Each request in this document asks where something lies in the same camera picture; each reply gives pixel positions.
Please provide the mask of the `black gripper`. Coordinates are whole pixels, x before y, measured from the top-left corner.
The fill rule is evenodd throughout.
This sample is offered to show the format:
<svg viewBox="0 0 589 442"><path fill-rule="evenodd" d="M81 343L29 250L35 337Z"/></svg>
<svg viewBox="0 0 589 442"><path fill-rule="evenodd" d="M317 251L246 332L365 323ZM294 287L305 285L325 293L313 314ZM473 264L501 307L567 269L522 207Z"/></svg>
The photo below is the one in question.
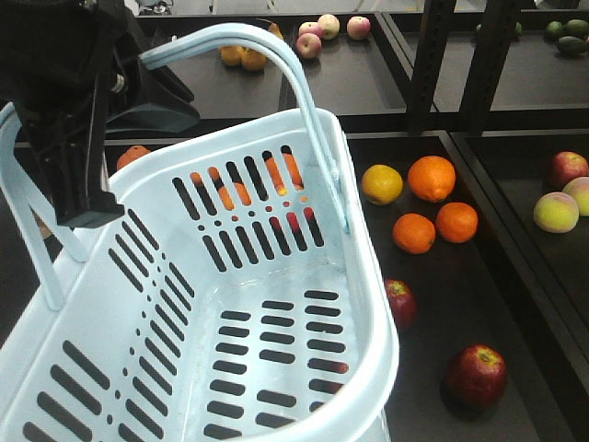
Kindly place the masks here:
<svg viewBox="0 0 589 442"><path fill-rule="evenodd" d="M152 46L122 1L2 3L1 98L16 108L59 225L122 216L102 181L107 133L199 121L188 87L141 59Z"/></svg>

